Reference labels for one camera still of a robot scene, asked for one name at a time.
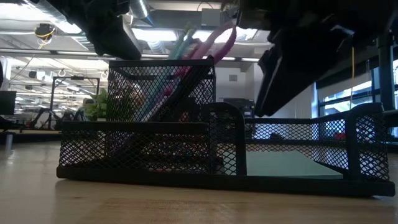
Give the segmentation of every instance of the wooden table surface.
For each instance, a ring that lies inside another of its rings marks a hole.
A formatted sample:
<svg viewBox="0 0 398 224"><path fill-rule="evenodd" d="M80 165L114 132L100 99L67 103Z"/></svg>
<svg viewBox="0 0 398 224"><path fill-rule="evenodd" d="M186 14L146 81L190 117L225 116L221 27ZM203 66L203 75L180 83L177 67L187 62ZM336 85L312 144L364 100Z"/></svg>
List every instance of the wooden table surface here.
<svg viewBox="0 0 398 224"><path fill-rule="evenodd" d="M0 146L0 223L398 223L397 197L343 198L60 180L59 142ZM397 180L398 156L390 157Z"/></svg>

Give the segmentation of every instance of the metal frame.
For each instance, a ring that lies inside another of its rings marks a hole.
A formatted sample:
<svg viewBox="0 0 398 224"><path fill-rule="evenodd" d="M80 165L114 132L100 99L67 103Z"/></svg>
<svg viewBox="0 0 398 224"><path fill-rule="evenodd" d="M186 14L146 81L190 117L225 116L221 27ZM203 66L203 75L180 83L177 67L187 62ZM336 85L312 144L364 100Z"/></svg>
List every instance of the metal frame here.
<svg viewBox="0 0 398 224"><path fill-rule="evenodd" d="M211 123L210 113L214 112L228 112L230 115L235 117L235 144L236 146L236 175L247 175L247 165L246 165L246 140L245 140L245 133L244 133L244 117L243 114L240 112L237 107L233 106L230 103L209 103L202 108L202 114L204 116L205 121L209 121L209 129L213 128L216 130L216 127L213 127ZM211 144L215 147L210 146L210 150L212 151L214 148L217 148L217 136L211 135L210 136Z"/></svg>
<svg viewBox="0 0 398 224"><path fill-rule="evenodd" d="M200 189L250 192L288 192L291 194L358 197L395 195L395 185L393 182L255 177L246 175L168 174L128 169L98 170L68 167L58 167L57 177L122 184L194 187Z"/></svg>
<svg viewBox="0 0 398 224"><path fill-rule="evenodd" d="M88 79L88 80L97 80L97 89L96 89L96 94L98 95L98 93L100 92L100 78L91 78L91 77L53 77L52 78L52 88L51 88L51 100L50 100L50 111L52 111L53 109L53 104L54 104L54 93L55 93L55 88L58 87L58 85L55 84L55 81L57 79L61 79L62 81L66 80L66 79L71 79L71 80L84 80L84 79ZM48 126L48 130L51 130L51 113L49 113L49 126Z"/></svg>

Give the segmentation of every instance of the computer monitor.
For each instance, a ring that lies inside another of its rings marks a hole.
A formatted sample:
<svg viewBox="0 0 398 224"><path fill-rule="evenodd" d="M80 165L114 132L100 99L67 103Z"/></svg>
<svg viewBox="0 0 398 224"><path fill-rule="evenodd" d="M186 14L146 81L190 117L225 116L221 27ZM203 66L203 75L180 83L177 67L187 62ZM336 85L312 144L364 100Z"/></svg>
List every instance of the computer monitor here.
<svg viewBox="0 0 398 224"><path fill-rule="evenodd" d="M0 91L0 115L14 115L16 91Z"/></svg>

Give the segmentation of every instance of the white wall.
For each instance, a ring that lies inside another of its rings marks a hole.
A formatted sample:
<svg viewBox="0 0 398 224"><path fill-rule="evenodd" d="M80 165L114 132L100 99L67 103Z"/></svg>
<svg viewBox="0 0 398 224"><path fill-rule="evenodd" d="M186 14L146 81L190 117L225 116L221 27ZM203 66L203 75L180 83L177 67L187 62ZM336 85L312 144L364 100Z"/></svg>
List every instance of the white wall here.
<svg viewBox="0 0 398 224"><path fill-rule="evenodd" d="M230 82L229 75L238 75L237 82ZM245 98L246 73L240 68L216 67L216 101L223 98Z"/></svg>
<svg viewBox="0 0 398 224"><path fill-rule="evenodd" d="M260 66L256 63L250 66L246 73L246 99L257 100L263 76ZM272 115L271 118L311 118L312 100L315 99L316 102L318 100L314 91L316 91L315 85L309 86Z"/></svg>

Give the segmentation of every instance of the mesh tray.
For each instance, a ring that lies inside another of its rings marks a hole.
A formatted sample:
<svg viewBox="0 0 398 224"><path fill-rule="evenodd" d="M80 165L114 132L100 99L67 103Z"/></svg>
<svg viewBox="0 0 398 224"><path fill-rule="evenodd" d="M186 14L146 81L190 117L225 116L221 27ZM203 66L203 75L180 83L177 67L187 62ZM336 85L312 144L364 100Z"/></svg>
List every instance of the mesh tray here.
<svg viewBox="0 0 398 224"><path fill-rule="evenodd" d="M316 119L246 119L227 103L203 123L64 122L60 178L327 195L395 194L380 104ZM248 175L246 152L297 150L342 180Z"/></svg>

